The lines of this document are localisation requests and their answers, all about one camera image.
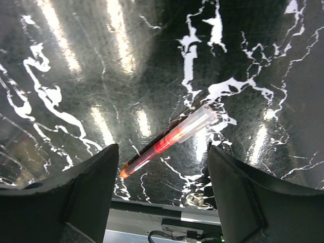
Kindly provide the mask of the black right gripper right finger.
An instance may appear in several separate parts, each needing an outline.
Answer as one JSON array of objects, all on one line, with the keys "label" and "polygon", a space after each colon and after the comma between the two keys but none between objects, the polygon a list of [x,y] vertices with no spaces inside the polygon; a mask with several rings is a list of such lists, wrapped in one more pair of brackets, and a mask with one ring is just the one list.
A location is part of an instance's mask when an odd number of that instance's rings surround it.
[{"label": "black right gripper right finger", "polygon": [[323,191],[271,176],[208,145],[225,242],[323,242]]}]

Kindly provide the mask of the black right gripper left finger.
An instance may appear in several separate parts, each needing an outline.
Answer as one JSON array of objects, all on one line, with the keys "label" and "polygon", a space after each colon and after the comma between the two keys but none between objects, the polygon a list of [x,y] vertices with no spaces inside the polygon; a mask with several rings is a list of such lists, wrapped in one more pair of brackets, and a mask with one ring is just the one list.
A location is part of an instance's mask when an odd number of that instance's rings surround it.
[{"label": "black right gripper left finger", "polygon": [[1,185],[1,242],[103,242],[119,161],[109,145],[27,186]]}]

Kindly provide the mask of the red gel pen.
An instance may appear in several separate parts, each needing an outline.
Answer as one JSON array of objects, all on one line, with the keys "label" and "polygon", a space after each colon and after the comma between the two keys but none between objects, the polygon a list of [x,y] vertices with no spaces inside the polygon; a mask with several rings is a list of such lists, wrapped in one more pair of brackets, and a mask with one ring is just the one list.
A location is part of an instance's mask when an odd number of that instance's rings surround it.
[{"label": "red gel pen", "polygon": [[217,120],[217,115],[210,106],[201,106],[163,134],[153,145],[139,154],[136,159],[127,162],[121,170],[120,176],[124,179],[127,178],[172,145],[186,141],[198,131]]}]

